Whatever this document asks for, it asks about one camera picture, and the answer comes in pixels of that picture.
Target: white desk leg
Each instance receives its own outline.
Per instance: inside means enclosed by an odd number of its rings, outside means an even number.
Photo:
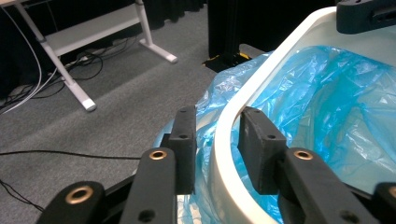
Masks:
[[[73,92],[73,94],[76,96],[76,98],[79,100],[79,102],[84,106],[84,108],[87,111],[93,111],[94,109],[96,109],[96,104],[66,71],[64,65],[58,59],[55,52],[48,44],[46,38],[40,33],[40,31],[38,31],[37,27],[35,26],[35,23],[32,21],[32,19],[27,14],[26,10],[23,8],[23,6],[19,1],[15,3],[15,7],[21,13],[21,15],[23,16],[29,27],[32,29],[33,33],[35,33],[35,37],[43,47],[44,51],[47,52],[47,54],[52,59],[55,66],[58,68],[58,71],[61,73],[62,77],[64,78],[64,83],[69,88],[69,90]]]
[[[136,5],[137,16],[139,17],[140,24],[142,25],[143,28],[143,34],[145,36],[144,39],[140,40],[140,44],[147,47],[148,49],[151,49],[161,57],[165,58],[170,63],[176,63],[177,57],[175,55],[169,53],[168,51],[152,43],[151,32],[149,30],[149,22],[146,16],[146,10],[145,10],[145,6],[143,5],[143,1],[136,0],[134,4]]]

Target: desk frame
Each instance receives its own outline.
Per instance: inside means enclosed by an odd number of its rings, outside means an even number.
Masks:
[[[140,22],[142,29],[143,29],[143,35],[144,35],[144,38],[139,41],[140,44],[142,44],[143,46],[152,50],[153,52],[157,53],[161,57],[165,58],[170,63],[177,62],[176,56],[172,55],[171,53],[167,52],[164,49],[161,49],[160,47],[158,47],[157,45],[155,45],[152,42],[151,32],[149,29],[149,22],[148,22],[148,19],[146,16],[146,10],[145,10],[142,0],[135,0],[135,3],[134,3],[135,12],[137,13],[138,20],[136,18],[131,18],[127,22],[125,22],[124,25],[112,27],[112,29],[108,29],[103,32],[87,35],[86,37],[82,37],[79,41],[77,41],[77,40],[73,41],[72,44],[70,44],[68,46],[63,46],[62,48],[58,48],[58,49],[55,49],[53,47],[54,43],[56,42],[56,34],[57,33],[55,33],[53,35],[43,36],[40,33],[40,31],[38,30],[38,28],[36,27],[32,18],[28,15],[26,10],[24,9],[23,5],[21,4],[22,1],[23,0],[0,0],[0,4],[1,4],[1,7],[7,7],[7,6],[13,5],[21,13],[23,19],[26,21],[26,23],[29,25],[30,29],[35,34],[37,41],[43,47],[44,51],[47,52],[47,54],[49,55],[49,57],[51,58],[51,60],[55,64],[55,66],[58,68],[58,71],[61,73],[61,75],[63,77],[63,81],[66,84],[66,86],[76,96],[76,98],[79,100],[79,102],[84,106],[84,108],[87,111],[93,111],[94,109],[96,109],[95,102],[88,96],[88,94],[70,76],[70,74],[64,68],[64,65],[62,64],[62,62],[59,60],[59,58],[58,58],[59,56],[65,54],[67,52],[70,52],[71,50],[82,47],[86,44],[89,44],[93,41],[96,41],[100,38],[103,38],[107,35],[116,33],[117,31],[120,31],[128,26],[131,26],[133,24]],[[125,10],[128,10],[128,9],[133,9],[133,7],[130,6],[130,7],[122,8],[122,9],[119,9],[112,13],[117,14],[122,11],[125,12]],[[95,20],[100,20],[100,19],[101,19],[101,17],[99,17],[97,19],[93,19],[91,21],[87,21],[87,22],[95,23]],[[81,25],[81,24],[78,24],[72,28],[61,31],[63,33],[62,36],[64,36],[65,33],[72,31],[74,28],[77,28],[79,25]]]

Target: white table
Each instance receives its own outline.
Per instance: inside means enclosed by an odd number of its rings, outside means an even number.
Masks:
[[[93,111],[96,108],[95,102],[66,71],[64,65],[58,58],[59,56],[140,22],[144,34],[144,38],[140,40],[140,43],[164,57],[170,63],[177,62],[177,57],[153,44],[146,10],[142,0],[135,0],[135,3],[131,6],[124,7],[93,20],[85,21],[55,34],[46,36],[40,33],[35,23],[27,14],[21,4],[21,2],[24,1],[26,0],[0,0],[0,6],[7,7],[13,5],[17,8],[30,29],[35,33],[37,41],[58,68],[66,86],[73,92],[87,111]]]

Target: blue plastic bag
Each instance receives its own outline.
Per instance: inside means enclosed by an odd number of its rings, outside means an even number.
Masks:
[[[182,223],[220,223],[207,183],[217,119],[268,56],[219,73],[198,102],[197,123],[205,126],[197,131],[196,194],[179,205]],[[315,150],[342,181],[371,193],[378,182],[396,181],[395,87],[396,71],[386,64],[346,50],[310,47],[288,59],[252,106],[269,117],[288,146]],[[276,196],[261,196],[251,186],[236,147],[238,129],[235,123],[232,153],[238,174],[254,200],[282,223]]]

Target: white plastic tub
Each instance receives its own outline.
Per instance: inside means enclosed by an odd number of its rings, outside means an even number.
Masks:
[[[308,46],[327,45],[396,66],[396,26],[342,35],[335,28],[335,10],[335,7],[323,8],[303,21],[221,113],[211,154],[209,183],[213,204],[223,223],[276,223],[253,200],[240,180],[233,165],[230,139],[240,112],[257,98],[292,53]]]

